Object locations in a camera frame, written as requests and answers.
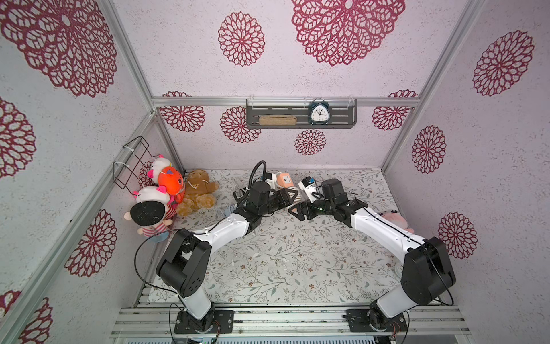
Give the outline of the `orange power strip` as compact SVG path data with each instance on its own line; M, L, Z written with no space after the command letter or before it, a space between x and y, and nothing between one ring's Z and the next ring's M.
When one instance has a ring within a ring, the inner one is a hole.
M278 173L276 176L276 185L280 189L291 189L295 187L295 184L289 173Z

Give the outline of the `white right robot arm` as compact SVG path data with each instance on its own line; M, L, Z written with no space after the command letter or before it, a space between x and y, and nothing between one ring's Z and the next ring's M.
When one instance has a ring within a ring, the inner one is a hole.
M455 284L448 250L437 237L426 239L385 219L366 202L351 199L338 179L317 185L312 177L306 177L298 187L307 198L289 208L294 217L304 221L320 215L332 216L374 239L402 264L400 284L371 304L372 322L381 323L416 306L428 305Z

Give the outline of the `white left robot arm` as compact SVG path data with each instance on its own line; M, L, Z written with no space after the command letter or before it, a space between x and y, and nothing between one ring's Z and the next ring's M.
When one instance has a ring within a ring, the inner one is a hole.
M203 234L185 229L176 232L157 265L156 275L182 299L191 318L204 320L213 312L203 288L211 254L252 233L265 216L292 206L298 195L297 190L274 190L265 181L257 181L229 216Z

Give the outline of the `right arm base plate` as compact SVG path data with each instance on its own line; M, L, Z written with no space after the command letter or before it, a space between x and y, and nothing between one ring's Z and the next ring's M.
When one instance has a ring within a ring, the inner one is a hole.
M342 316L352 333L391 332L399 333L408 330L408 323L403 313L393 318L385 317L379 310L352 308Z

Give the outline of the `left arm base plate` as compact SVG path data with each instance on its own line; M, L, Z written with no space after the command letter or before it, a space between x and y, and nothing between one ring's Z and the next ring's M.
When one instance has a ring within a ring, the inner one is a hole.
M175 334L228 334L233 332L234 311L211 309L198 320L189 312L180 311L173 332Z

